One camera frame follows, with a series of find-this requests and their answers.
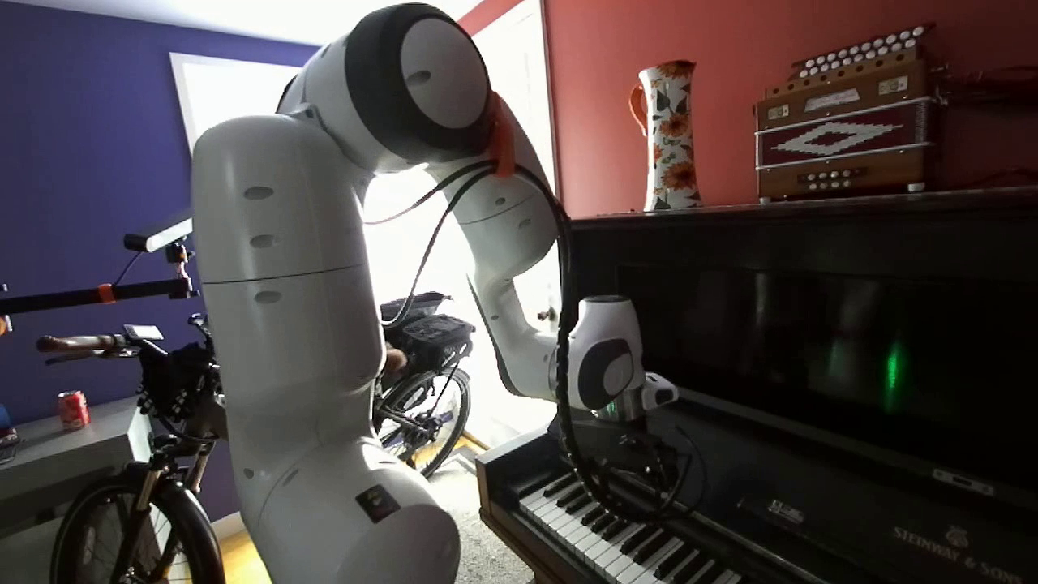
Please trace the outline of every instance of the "red wall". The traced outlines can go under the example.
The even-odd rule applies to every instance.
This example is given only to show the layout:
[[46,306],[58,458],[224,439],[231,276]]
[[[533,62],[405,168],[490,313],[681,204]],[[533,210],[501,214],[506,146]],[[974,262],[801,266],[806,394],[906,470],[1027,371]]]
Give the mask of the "red wall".
[[[481,28],[516,0],[484,0]],[[561,199],[574,217],[625,214],[643,201],[643,138],[625,94],[643,65],[692,58],[693,148],[705,204],[757,204],[753,104],[788,65],[880,34],[934,23],[953,72],[1038,65],[1033,0],[546,0]],[[936,179],[960,184],[998,168],[1038,168],[1033,114],[960,114],[943,125]]]

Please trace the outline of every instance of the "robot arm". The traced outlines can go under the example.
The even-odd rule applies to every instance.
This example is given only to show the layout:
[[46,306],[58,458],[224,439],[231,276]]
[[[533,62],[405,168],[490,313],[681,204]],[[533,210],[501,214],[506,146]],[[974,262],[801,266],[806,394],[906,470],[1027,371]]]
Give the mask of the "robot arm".
[[[220,125],[194,146],[190,217],[232,484],[271,580],[457,571],[455,518],[371,435],[385,347],[358,208],[376,176],[413,167],[460,173],[445,195],[473,247],[469,281],[506,387],[552,399],[554,341],[524,325],[513,280],[552,251],[554,210],[477,45],[445,14],[371,14],[312,55],[279,114]],[[596,354],[593,399],[577,389],[574,405],[643,382],[640,341],[625,347]]]

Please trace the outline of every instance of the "decorative vase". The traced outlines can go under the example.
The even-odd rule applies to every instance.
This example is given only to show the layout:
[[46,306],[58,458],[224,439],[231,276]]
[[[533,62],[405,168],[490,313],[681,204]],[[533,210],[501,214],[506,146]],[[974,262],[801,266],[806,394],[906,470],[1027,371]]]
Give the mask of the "decorative vase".
[[644,214],[689,210],[700,201],[692,143],[693,62],[673,58],[640,72],[628,114],[647,148]]

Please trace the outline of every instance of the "piano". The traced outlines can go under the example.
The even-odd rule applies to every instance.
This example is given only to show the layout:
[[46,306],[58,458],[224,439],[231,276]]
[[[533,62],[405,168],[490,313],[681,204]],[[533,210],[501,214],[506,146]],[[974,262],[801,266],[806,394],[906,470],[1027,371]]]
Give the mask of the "piano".
[[[537,580],[1038,580],[1038,190],[596,217],[564,252],[566,303],[628,294],[681,387],[643,424],[681,473],[611,478],[668,499],[625,518],[558,424],[487,453]],[[580,461],[616,432],[577,419]]]

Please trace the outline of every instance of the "wall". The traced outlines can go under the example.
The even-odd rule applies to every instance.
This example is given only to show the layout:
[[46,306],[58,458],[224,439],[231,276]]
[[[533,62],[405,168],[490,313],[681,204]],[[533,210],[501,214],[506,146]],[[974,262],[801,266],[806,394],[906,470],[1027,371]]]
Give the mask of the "wall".
[[[513,2],[487,0],[466,23],[484,26]],[[1027,0],[546,0],[546,18],[561,195],[574,217],[624,214],[643,201],[644,153],[625,94],[647,62],[696,62],[693,143],[705,204],[757,204],[753,104],[804,55],[934,23],[932,44],[953,72],[1038,62],[1038,8]],[[950,110],[936,179],[1038,168],[1033,116]]]
[[[167,52],[300,65],[308,45],[146,26],[0,2],[0,281],[12,294],[115,280],[123,233],[161,228],[187,208],[187,148]],[[161,257],[134,262],[123,281],[167,280]],[[52,415],[56,394],[91,404],[136,394],[136,363],[46,368],[40,336],[115,332],[154,320],[190,341],[197,303],[127,303],[16,315],[0,341],[0,404],[16,422]],[[203,490],[214,517],[232,511],[226,466]]]

